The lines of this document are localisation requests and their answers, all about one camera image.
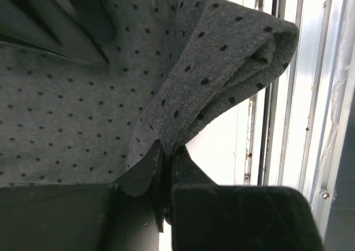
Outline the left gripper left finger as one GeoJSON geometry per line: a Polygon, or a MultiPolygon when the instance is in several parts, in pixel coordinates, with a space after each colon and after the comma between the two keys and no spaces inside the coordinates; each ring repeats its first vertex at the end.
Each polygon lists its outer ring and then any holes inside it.
{"type": "Polygon", "coordinates": [[[109,184],[1,188],[2,250],[158,250],[164,152],[109,184]]]}

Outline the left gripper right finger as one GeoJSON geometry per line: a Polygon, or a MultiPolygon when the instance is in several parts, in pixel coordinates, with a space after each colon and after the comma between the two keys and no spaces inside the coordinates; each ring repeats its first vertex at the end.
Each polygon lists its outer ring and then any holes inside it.
{"type": "Polygon", "coordinates": [[[304,196],[289,187],[214,183],[180,148],[172,161],[173,250],[322,250],[304,196]]]}

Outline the dark grey dotted skirt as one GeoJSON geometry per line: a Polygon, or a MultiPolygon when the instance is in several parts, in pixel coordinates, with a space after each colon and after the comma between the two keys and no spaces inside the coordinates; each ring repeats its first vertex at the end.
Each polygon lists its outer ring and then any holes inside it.
{"type": "Polygon", "coordinates": [[[227,0],[103,0],[109,64],[1,46],[1,186],[109,183],[277,79],[295,24],[227,0]]]}

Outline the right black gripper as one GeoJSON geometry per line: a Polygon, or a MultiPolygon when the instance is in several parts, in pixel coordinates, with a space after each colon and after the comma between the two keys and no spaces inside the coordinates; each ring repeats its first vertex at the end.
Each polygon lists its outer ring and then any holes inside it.
{"type": "Polygon", "coordinates": [[[1,44],[82,64],[108,63],[115,37],[102,0],[1,0],[1,44]]]}

